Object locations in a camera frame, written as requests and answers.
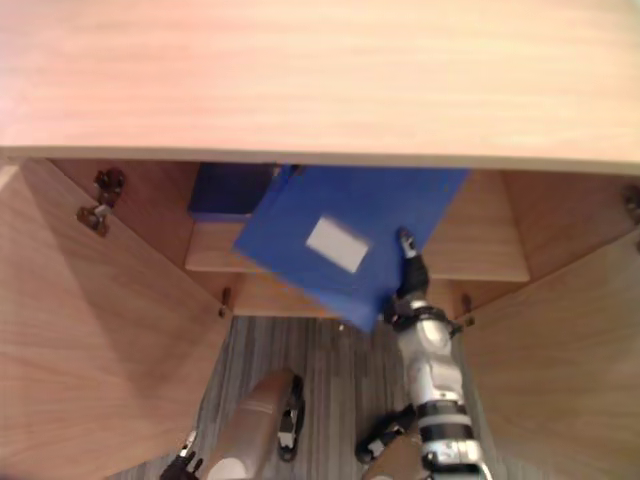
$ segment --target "floor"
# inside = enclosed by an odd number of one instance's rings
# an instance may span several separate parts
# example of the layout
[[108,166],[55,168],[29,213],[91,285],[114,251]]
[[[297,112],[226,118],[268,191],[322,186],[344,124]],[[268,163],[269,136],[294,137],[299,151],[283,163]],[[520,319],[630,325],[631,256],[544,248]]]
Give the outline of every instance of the floor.
[[[305,379],[307,417],[296,461],[284,464],[274,453],[263,480],[360,478],[362,467],[353,455],[357,438],[378,415],[407,403],[401,359],[393,332],[384,325],[365,335],[335,320],[235,318],[205,393],[198,453],[212,451],[220,427],[240,399],[263,375],[283,366]],[[494,478],[555,478],[495,451],[477,394],[468,383],[467,404]],[[153,459],[111,478],[156,480],[170,458]]]

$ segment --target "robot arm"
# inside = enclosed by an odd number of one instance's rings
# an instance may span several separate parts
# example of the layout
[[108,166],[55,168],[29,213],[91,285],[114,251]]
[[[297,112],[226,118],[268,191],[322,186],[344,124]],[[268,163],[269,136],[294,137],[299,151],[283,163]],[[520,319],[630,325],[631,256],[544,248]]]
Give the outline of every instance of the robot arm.
[[401,229],[403,282],[385,321],[397,333],[405,380],[422,441],[422,466],[431,477],[491,478],[464,405],[462,374],[451,355],[451,339],[461,327],[429,305],[427,269],[411,234]]

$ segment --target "cabinet door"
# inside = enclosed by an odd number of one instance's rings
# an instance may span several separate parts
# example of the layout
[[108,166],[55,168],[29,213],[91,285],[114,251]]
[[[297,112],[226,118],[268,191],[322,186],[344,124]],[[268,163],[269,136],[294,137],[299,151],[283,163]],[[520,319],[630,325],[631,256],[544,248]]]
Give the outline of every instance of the cabinet door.
[[475,312],[496,445],[568,478],[640,478],[639,232]]
[[219,303],[47,161],[0,167],[0,477],[101,478],[179,447]]

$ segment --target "wooden cabinet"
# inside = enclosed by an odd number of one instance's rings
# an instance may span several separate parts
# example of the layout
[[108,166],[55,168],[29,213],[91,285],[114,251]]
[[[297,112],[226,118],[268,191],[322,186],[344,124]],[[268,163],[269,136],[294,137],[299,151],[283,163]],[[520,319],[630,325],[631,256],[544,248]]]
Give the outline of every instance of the wooden cabinet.
[[191,429],[220,303],[48,161],[0,170],[0,476],[101,478]]
[[[74,215],[110,167],[127,182],[100,238]],[[193,222],[197,167],[1,167],[0,473],[96,478],[165,453],[233,314],[334,318],[234,253],[240,225]],[[455,317],[472,298],[466,353],[496,442],[582,478],[639,471],[640,235],[620,200],[635,180],[473,171],[423,251],[432,303]]]

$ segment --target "blue binder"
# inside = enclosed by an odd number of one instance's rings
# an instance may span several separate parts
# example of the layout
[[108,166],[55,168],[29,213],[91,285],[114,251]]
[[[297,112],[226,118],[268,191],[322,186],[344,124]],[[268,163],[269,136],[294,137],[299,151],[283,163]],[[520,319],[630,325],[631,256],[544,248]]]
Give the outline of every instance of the blue binder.
[[[467,170],[450,168],[283,167],[235,248],[371,331],[400,285],[397,229],[407,227],[424,247],[466,175]],[[359,250],[347,258],[350,267],[310,246],[320,224],[340,230],[337,236],[329,232],[332,249],[353,239]],[[358,261],[363,245],[366,253]]]

